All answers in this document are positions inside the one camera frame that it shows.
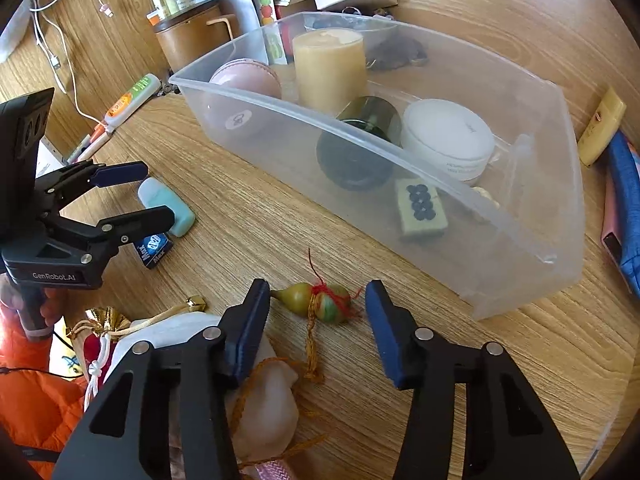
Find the mint green eraser case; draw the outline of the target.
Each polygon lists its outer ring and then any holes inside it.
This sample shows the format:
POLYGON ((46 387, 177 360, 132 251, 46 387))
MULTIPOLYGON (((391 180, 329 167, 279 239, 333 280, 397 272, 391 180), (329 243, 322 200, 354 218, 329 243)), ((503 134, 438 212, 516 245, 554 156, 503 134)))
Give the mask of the mint green eraser case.
POLYGON ((149 177, 138 187, 138 197, 145 208, 168 207, 175 216, 175 222, 169 230, 174 237, 183 237, 194 226, 196 217, 191 208, 166 184, 149 177))

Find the pink round timer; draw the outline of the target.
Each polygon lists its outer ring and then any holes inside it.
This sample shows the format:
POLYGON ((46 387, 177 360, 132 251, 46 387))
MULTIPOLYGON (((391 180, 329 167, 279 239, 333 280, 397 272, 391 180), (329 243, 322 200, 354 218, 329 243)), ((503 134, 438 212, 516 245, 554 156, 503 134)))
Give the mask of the pink round timer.
MULTIPOLYGON (((276 98, 282 96, 282 84, 276 72, 265 63, 252 58, 237 58, 224 63, 209 84, 215 90, 241 92, 246 98, 276 98)), ((248 139, 258 136, 269 122, 269 112, 258 104, 233 96, 209 92, 203 96, 205 121, 211 132, 220 138, 248 139)))

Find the green gourd charm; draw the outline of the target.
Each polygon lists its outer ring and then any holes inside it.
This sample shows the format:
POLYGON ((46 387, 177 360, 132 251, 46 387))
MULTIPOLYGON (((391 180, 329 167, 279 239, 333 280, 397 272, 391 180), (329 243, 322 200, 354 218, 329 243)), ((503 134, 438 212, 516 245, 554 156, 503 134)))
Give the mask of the green gourd charm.
POLYGON ((307 249, 307 262, 316 278, 313 283, 299 282, 284 289, 272 290, 270 297, 300 318, 315 318, 333 325, 359 318, 360 313, 354 301, 361 290, 351 294, 343 285, 328 283, 314 266, 310 249, 307 249))

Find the green mahjong tile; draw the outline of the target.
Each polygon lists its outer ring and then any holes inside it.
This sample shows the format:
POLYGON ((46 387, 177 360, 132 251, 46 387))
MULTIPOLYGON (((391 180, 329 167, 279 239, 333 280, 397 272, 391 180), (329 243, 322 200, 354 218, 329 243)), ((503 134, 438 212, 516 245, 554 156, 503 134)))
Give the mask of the green mahjong tile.
POLYGON ((439 236, 448 219, 437 188, 420 179, 395 181, 400 236, 405 240, 439 236))

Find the blue Max staples box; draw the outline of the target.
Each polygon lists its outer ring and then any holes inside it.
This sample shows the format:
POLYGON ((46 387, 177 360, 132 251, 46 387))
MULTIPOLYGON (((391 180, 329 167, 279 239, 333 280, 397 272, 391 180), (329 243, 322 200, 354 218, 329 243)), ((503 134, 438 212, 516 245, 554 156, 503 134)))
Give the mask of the blue Max staples box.
POLYGON ((173 247, 174 243, 165 233, 146 236, 134 242, 134 249, 142 264, 149 270, 154 269, 173 247))

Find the red velvet pouch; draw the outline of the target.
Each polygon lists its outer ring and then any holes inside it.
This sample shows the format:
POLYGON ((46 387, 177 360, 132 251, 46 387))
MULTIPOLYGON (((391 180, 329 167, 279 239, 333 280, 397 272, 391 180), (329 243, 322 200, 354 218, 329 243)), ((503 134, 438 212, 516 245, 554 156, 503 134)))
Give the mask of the red velvet pouch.
MULTIPOLYGON (((98 388, 103 386, 106 381, 107 372, 110 369, 113 353, 116 347, 116 341, 110 340, 106 346, 106 359, 103 362, 100 371, 101 375, 98 377, 98 388)), ((87 373, 90 374, 90 365, 99 359, 102 349, 102 338, 94 333, 90 333, 84 343, 82 344, 82 351, 84 352, 84 359, 86 364, 87 373)))

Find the orange left jacket sleeve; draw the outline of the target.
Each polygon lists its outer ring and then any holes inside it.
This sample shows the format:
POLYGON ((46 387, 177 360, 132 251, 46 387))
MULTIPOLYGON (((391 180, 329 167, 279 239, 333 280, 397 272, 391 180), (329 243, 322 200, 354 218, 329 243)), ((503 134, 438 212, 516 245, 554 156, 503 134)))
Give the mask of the orange left jacket sleeve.
POLYGON ((49 370, 51 341, 30 341, 18 315, 1 309, 1 428, 43 479, 84 414, 86 382, 49 370))

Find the orange green cream tube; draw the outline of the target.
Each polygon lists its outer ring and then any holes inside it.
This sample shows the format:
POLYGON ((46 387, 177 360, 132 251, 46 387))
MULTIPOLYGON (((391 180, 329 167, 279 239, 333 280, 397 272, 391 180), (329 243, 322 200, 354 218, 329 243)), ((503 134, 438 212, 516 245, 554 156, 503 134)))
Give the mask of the orange green cream tube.
POLYGON ((157 76, 146 74, 135 82, 105 113, 104 129, 115 131, 152 96, 160 91, 162 84, 157 76))

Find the brown mug with lid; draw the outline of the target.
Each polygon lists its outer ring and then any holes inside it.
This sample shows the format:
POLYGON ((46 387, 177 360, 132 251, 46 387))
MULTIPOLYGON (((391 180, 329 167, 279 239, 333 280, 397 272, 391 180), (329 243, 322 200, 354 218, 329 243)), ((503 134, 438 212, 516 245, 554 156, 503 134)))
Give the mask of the brown mug with lid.
POLYGON ((153 32, 169 68, 177 73, 240 34, 238 18, 224 14, 219 0, 204 0, 165 18, 153 32))

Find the blue patchwork pencil case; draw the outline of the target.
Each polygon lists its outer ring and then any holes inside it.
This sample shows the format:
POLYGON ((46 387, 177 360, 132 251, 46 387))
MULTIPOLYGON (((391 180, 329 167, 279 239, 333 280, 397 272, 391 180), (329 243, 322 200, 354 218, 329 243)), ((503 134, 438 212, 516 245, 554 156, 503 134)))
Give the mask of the blue patchwork pencil case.
POLYGON ((601 242, 639 297, 639 153, 620 130, 608 144, 606 161, 601 242))

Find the fruit pattern candy box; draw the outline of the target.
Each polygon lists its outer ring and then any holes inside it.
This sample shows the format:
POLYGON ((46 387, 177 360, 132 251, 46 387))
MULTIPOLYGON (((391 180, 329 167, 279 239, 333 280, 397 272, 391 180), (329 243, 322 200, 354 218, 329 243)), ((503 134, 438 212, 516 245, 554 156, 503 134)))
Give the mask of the fruit pattern candy box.
POLYGON ((277 24, 276 7, 273 0, 253 0, 257 16, 262 25, 266 51, 271 65, 288 65, 279 25, 277 24))

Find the yellow candle in glass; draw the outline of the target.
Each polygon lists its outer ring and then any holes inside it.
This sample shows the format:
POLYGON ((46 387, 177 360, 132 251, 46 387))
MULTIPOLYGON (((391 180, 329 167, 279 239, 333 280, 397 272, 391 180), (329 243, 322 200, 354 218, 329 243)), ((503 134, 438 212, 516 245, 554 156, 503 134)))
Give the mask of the yellow candle in glass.
POLYGON ((293 39, 298 102, 337 116, 367 92, 366 50, 358 32, 319 29, 293 39))

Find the clear plastic storage bin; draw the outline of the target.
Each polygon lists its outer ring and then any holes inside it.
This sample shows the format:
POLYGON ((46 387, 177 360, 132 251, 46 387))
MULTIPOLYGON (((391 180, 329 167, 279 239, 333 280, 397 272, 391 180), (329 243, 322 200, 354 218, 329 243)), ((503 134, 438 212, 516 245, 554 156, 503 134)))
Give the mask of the clear plastic storage bin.
POLYGON ((582 274, 585 208, 575 133, 562 90, 466 41, 397 23, 366 51, 367 92, 380 109, 377 132, 358 129, 298 102, 293 39, 304 14, 277 21, 288 65, 271 65, 262 28, 208 52, 172 75, 206 136, 271 174, 404 257, 489 318, 573 285, 582 274), (244 98, 209 78, 237 58, 265 63, 282 96, 244 98), (220 138, 206 125, 203 96, 214 92, 260 105, 258 136, 220 138), (475 182, 461 182, 400 145, 402 115, 425 99, 456 102, 491 128, 496 146, 475 182), (439 236, 400 236, 395 181, 437 188, 448 219, 439 236), (473 190, 481 186, 497 209, 473 190))

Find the white round jar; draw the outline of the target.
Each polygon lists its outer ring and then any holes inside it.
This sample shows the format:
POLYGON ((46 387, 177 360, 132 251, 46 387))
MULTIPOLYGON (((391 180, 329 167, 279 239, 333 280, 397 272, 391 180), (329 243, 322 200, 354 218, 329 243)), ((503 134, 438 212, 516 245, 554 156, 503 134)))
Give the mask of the white round jar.
POLYGON ((405 109, 400 145, 450 177, 470 183, 486 169, 496 141, 472 110, 448 100, 425 99, 405 109))

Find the white drawstring pouch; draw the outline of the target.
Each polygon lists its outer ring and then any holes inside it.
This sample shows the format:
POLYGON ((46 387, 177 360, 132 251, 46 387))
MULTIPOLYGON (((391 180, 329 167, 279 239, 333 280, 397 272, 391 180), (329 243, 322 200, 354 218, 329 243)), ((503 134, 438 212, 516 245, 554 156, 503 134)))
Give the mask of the white drawstring pouch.
MULTIPOLYGON (((102 370, 107 379, 119 361, 139 340, 156 348, 182 344, 204 328, 219 323, 220 317, 205 312, 180 313, 122 337, 112 350, 112 362, 102 370)), ((276 356, 267 337, 262 337, 256 364, 264 367, 250 388, 238 429, 232 436, 236 460, 240 463, 265 460, 283 453, 291 443, 298 423, 298 408, 292 387, 298 375, 288 364, 268 362, 276 356)))

